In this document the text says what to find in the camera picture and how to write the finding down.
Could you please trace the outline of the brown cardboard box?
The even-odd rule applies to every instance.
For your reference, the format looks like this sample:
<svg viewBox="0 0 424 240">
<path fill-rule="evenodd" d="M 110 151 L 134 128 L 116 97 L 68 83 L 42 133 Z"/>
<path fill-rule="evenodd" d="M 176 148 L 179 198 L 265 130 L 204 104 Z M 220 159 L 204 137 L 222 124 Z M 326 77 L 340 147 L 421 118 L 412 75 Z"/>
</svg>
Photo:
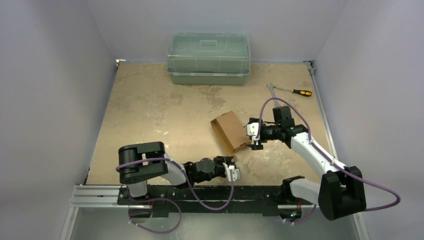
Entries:
<svg viewBox="0 0 424 240">
<path fill-rule="evenodd" d="M 210 124 L 219 146 L 227 156 L 237 157 L 236 153 L 246 149 L 250 143 L 242 122 L 233 111 L 217 116 Z"/>
</svg>

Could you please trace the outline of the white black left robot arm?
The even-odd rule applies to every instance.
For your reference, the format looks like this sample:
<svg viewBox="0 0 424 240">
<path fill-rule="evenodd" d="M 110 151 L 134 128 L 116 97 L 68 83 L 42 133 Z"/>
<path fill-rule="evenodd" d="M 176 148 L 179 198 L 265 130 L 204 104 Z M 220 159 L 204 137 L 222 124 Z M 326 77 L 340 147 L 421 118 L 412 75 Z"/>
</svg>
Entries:
<svg viewBox="0 0 424 240">
<path fill-rule="evenodd" d="M 221 177 L 230 183 L 241 179 L 241 171 L 232 156 L 202 158 L 184 164 L 174 161 L 161 141 L 125 145 L 118 149 L 116 171 L 119 182 L 129 189 L 129 197 L 138 205 L 149 199 L 147 181 L 156 177 L 167 180 L 172 186 L 187 188 L 195 183 Z"/>
</svg>

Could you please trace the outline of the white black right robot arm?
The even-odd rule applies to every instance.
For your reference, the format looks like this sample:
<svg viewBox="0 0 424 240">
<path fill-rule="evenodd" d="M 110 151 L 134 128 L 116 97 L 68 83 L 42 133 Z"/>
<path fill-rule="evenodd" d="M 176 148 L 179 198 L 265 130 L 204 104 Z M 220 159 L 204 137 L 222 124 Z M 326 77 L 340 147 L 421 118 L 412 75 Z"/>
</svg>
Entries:
<svg viewBox="0 0 424 240">
<path fill-rule="evenodd" d="M 298 199 L 317 205 L 330 221 L 362 212 L 367 207 L 362 172 L 335 159 L 310 136 L 303 124 L 295 124 L 288 106 L 273 108 L 273 122 L 251 117 L 245 131 L 252 150 L 262 150 L 267 141 L 281 141 L 300 155 L 321 176 L 320 183 L 303 176 L 284 179 L 277 194 L 288 204 Z"/>
</svg>

